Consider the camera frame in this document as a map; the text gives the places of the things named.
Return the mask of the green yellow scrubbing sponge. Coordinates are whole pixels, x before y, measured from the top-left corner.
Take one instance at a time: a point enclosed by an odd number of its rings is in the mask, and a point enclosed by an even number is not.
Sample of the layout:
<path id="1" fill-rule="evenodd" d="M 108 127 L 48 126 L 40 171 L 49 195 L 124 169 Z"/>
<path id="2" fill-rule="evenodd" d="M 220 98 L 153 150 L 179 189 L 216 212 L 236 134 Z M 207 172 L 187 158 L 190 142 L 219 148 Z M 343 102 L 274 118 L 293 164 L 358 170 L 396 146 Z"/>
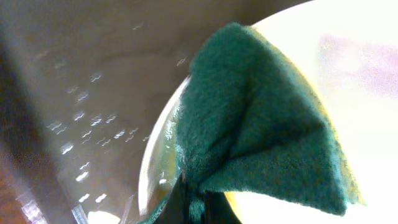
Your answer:
<path id="1" fill-rule="evenodd" d="M 155 175 L 166 194 L 147 223 L 180 174 L 197 192 L 195 223 L 203 223 L 207 192 L 261 194 L 338 216 L 364 203 L 317 94 L 248 26 L 228 24 L 205 42 L 158 140 Z"/>

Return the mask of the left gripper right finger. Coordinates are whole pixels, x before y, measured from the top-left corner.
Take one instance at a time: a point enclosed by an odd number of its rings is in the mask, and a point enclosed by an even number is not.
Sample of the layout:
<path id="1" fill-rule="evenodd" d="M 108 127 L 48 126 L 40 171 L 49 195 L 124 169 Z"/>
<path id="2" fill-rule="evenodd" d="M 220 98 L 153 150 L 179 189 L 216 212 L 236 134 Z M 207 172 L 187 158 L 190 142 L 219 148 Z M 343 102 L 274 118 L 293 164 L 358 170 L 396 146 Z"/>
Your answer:
<path id="1" fill-rule="evenodd" d="M 203 201 L 205 204 L 204 224 L 241 224 L 224 193 L 207 192 Z"/>

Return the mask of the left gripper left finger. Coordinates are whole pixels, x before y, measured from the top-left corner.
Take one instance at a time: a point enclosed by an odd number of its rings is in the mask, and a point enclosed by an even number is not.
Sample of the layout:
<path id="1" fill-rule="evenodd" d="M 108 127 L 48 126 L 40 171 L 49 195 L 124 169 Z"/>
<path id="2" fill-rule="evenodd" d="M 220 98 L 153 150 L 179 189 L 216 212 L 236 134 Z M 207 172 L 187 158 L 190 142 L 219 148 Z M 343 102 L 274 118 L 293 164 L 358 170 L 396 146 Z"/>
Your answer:
<path id="1" fill-rule="evenodd" d="M 154 224 L 194 224 L 190 207 L 196 190 L 188 183 L 185 174 L 180 174 L 165 207 Z"/>

